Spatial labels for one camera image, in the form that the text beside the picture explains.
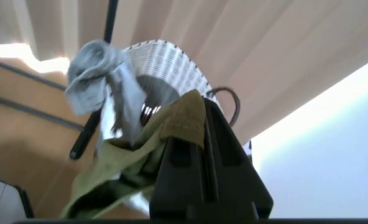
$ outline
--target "black rod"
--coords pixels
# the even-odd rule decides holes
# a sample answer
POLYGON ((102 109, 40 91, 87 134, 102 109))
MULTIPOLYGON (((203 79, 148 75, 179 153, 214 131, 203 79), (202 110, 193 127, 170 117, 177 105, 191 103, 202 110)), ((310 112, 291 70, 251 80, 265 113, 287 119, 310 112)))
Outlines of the black rod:
POLYGON ((15 72, 17 74, 20 74, 20 75, 22 75, 24 77, 30 78, 30 79, 35 80, 37 82, 41 82, 43 84, 46 84, 48 86, 51 86, 53 88, 56 88, 56 89, 59 89, 59 90, 62 90, 62 91, 65 91, 65 88, 66 88, 63 85, 57 84, 55 82, 52 82, 52 81, 50 81, 50 80, 48 80, 48 79, 46 79, 44 77, 30 74, 28 72, 25 72, 25 71, 19 69, 19 68, 13 67, 11 65, 7 65, 7 64, 2 63, 2 62, 0 62, 0 68, 4 68, 4 69, 7 69, 7 70, 10 70, 10 71, 15 72))
POLYGON ((38 116, 40 118, 46 119, 48 121, 51 121, 51 122, 54 122, 54 123, 57 123, 57 124, 61 124, 61 125, 65 126, 65 127, 68 127, 68 128, 76 129, 78 131, 83 130, 83 127, 80 124, 72 123, 72 122, 67 121, 65 119, 62 119, 62 118, 59 118, 59 117, 41 112, 37 109, 29 108, 25 105, 15 103, 13 101, 9 101, 9 100, 0 98, 0 104, 11 107, 11 108, 14 108, 14 109, 17 109, 17 110, 20 110, 20 111, 23 111, 23 112, 26 112, 26 113, 29 113, 29 114, 32 114, 32 115, 35 115, 35 116, 38 116))
MULTIPOLYGON (((115 22, 115 15, 117 9, 117 2, 118 0, 109 0, 108 3, 108 12, 107 18, 105 23, 105 30, 104 30, 104 41, 111 43, 112 33, 114 29, 114 22, 115 22)), ((96 128, 99 124, 101 116, 101 110, 93 112, 89 120, 85 124, 84 130, 79 134, 78 139, 76 140, 75 144, 73 145, 70 158, 71 159, 79 159, 84 151, 86 150, 87 145, 90 142, 91 137, 93 136, 96 128)))

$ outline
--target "curtain fold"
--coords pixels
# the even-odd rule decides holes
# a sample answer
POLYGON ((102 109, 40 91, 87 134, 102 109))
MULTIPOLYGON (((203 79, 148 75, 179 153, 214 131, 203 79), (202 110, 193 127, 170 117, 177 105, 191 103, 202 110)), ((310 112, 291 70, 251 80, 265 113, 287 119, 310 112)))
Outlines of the curtain fold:
MULTIPOLYGON (((108 0, 0 0, 0 44, 39 60, 102 39, 108 0)), ((241 99, 244 143, 368 62, 368 0, 120 0, 112 44, 164 39, 241 99)), ((234 102, 218 95, 230 118, 234 102)))

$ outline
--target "brown floor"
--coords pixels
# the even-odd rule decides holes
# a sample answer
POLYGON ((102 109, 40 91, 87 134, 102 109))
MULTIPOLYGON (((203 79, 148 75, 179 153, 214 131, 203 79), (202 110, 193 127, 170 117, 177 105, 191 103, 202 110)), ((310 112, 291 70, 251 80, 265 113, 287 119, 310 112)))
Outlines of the brown floor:
MULTIPOLYGON (((19 60, 0 61, 36 74, 19 60)), ((61 73, 42 75, 66 85, 61 73)), ((82 125, 88 119, 88 115, 75 116, 71 112, 62 91, 3 68, 0 68, 0 97, 82 125)), ((98 133, 81 159, 68 159, 78 135, 78 131, 0 105, 0 180, 27 191, 35 217, 57 218, 69 200, 73 178, 91 163, 98 133)), ((103 218, 145 216, 121 206, 103 218)))

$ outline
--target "clothing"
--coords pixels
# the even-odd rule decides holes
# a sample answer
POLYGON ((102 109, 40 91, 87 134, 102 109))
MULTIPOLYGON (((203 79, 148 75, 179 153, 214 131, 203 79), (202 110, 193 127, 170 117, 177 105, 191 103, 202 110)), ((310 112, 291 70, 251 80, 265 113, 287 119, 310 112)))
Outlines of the clothing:
POLYGON ((96 218, 138 192, 150 196, 165 140, 174 136, 203 147, 205 117, 203 99, 193 90, 151 117, 132 147, 123 139, 104 141, 98 158, 73 181, 62 217, 96 218))
POLYGON ((123 138, 134 143, 142 129, 140 114, 146 94, 136 81, 128 54, 103 40, 91 41, 72 60, 67 76, 65 94, 76 114, 101 109, 108 85, 116 117, 113 131, 122 129, 123 138))

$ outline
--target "cloth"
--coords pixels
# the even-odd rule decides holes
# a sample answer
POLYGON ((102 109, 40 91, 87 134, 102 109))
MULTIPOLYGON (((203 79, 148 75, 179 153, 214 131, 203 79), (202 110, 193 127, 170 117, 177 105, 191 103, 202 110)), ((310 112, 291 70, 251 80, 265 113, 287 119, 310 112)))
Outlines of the cloth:
POLYGON ((151 117, 132 148, 123 139, 104 141, 98 158, 74 179, 62 217, 96 218, 138 192, 149 197, 165 140, 174 136, 203 147, 205 117, 203 99, 192 90, 151 117), (119 179, 110 180, 119 172, 119 179))
POLYGON ((122 129, 122 137, 134 143, 142 129, 140 114, 146 94, 136 81, 130 56, 103 40, 94 40, 80 49, 67 76, 65 94, 76 114, 101 109, 108 85, 114 99, 113 131, 122 129))

